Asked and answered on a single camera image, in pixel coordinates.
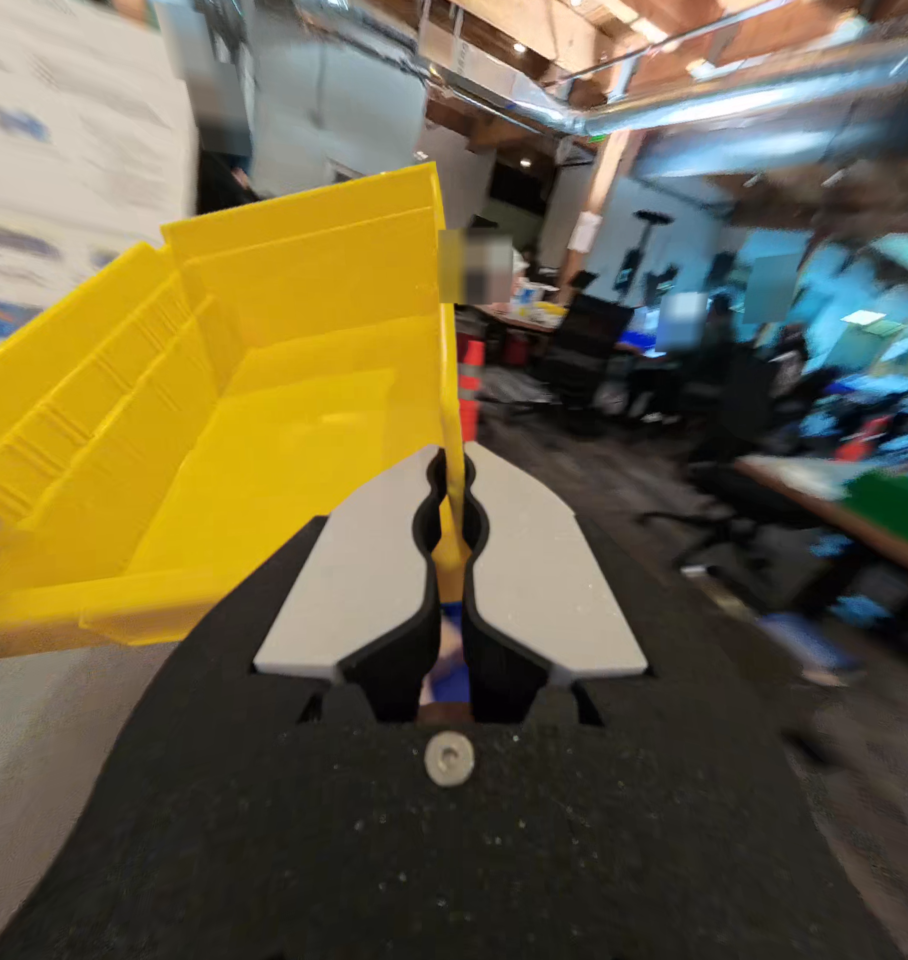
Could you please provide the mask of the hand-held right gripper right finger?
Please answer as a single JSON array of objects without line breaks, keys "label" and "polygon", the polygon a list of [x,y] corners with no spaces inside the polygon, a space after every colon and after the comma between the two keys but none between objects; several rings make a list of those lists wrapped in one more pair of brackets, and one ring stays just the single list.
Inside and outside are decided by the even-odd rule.
[{"label": "hand-held right gripper right finger", "polygon": [[464,466],[461,635],[474,720],[521,724],[542,690],[645,674],[649,660],[574,510],[477,441]]}]

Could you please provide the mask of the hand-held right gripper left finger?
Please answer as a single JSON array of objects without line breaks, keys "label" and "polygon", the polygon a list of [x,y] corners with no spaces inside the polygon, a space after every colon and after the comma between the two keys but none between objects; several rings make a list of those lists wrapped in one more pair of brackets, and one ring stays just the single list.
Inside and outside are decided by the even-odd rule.
[{"label": "hand-held right gripper left finger", "polygon": [[354,685],[379,721],[412,722],[439,653],[439,542],[440,447],[429,444],[325,518],[253,670]]}]

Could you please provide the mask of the blue plastic bin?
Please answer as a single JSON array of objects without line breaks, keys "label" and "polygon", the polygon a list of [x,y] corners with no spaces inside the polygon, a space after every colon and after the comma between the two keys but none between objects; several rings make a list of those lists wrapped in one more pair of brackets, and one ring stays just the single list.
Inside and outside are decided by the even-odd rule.
[{"label": "blue plastic bin", "polygon": [[436,660],[422,682],[419,705],[470,707],[470,678],[464,658],[462,604],[440,606],[440,640]]}]

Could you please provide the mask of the yellow plastic bin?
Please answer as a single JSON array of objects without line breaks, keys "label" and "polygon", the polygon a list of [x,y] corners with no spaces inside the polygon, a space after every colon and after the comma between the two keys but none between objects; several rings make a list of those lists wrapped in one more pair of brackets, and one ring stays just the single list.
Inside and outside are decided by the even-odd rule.
[{"label": "yellow plastic bin", "polygon": [[178,642],[315,516],[464,466],[428,162],[162,228],[0,343],[0,658]]}]

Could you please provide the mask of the orange traffic cone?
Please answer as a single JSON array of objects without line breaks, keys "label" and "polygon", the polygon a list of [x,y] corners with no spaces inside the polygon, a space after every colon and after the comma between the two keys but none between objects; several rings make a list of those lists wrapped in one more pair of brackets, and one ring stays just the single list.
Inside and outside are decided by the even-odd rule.
[{"label": "orange traffic cone", "polygon": [[479,338],[459,335],[458,389],[460,430],[464,442],[477,437],[481,413],[480,392],[483,386],[485,346]]}]

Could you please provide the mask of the black office chair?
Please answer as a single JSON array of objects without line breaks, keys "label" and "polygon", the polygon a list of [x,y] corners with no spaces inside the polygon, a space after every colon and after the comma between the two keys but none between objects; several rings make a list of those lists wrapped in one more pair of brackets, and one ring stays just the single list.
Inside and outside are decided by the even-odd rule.
[{"label": "black office chair", "polygon": [[575,436],[592,437],[601,430],[595,398],[634,313],[632,306],[575,294],[533,370]]}]

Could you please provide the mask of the long wooden desk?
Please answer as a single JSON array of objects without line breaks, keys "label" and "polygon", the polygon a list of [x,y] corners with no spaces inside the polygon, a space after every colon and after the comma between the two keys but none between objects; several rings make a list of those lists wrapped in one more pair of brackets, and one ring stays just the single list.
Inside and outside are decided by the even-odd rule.
[{"label": "long wooden desk", "polygon": [[809,494],[784,482],[773,468],[773,460],[773,458],[748,456],[736,459],[733,466],[738,474],[790,499],[828,526],[840,530],[862,546],[868,547],[887,562],[908,571],[908,539],[848,509],[839,501]]}]

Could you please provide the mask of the white paper sheet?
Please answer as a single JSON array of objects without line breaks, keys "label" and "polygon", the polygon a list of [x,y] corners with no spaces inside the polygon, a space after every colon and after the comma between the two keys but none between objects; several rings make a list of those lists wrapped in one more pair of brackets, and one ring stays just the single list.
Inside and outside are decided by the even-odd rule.
[{"label": "white paper sheet", "polygon": [[196,201],[150,2],[0,1],[0,342]]}]

